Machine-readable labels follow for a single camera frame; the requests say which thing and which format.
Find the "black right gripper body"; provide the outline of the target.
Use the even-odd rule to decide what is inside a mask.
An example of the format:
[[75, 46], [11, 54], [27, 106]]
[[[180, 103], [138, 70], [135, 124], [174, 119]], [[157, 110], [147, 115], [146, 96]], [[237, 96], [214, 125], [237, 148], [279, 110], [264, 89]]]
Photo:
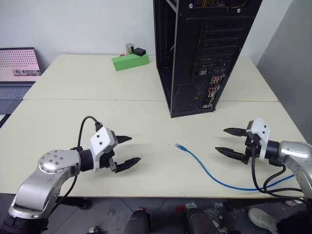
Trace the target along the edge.
[[260, 137], [257, 134], [253, 134], [252, 136], [247, 136], [245, 141], [245, 156], [243, 159], [243, 163], [248, 165], [249, 159], [252, 157], [252, 148], [255, 148], [255, 157], [259, 157], [260, 154]]

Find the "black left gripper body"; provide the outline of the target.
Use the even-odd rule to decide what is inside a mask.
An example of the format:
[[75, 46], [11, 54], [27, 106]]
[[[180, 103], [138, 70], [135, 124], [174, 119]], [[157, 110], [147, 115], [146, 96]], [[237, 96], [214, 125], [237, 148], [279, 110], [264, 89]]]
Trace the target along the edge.
[[114, 148], [118, 145], [118, 136], [114, 136], [114, 143], [112, 146], [109, 146], [99, 160], [99, 168], [110, 168], [112, 172], [117, 171], [117, 164], [113, 160], [115, 155]]

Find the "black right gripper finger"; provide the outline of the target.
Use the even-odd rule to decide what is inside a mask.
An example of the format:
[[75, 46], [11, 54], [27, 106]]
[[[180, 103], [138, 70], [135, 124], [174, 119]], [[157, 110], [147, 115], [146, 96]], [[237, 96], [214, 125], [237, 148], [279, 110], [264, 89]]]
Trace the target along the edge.
[[237, 137], [247, 137], [248, 136], [246, 129], [226, 128], [223, 131], [230, 134], [230, 135], [237, 136]]
[[234, 151], [233, 149], [230, 148], [226, 148], [226, 147], [215, 147], [215, 149], [225, 155], [226, 157], [241, 161], [241, 162], [245, 162], [245, 155], [239, 152]]

